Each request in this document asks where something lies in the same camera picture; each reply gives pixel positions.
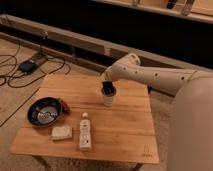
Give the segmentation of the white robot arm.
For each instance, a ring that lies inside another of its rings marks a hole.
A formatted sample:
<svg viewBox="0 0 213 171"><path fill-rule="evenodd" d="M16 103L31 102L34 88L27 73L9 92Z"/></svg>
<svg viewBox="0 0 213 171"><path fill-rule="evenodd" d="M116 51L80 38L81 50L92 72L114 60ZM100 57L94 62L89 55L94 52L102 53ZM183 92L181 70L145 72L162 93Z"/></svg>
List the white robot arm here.
<svg viewBox="0 0 213 171"><path fill-rule="evenodd" d="M167 171L213 171L213 71L144 67L129 53L101 74L105 83L121 79L174 97Z"/></svg>

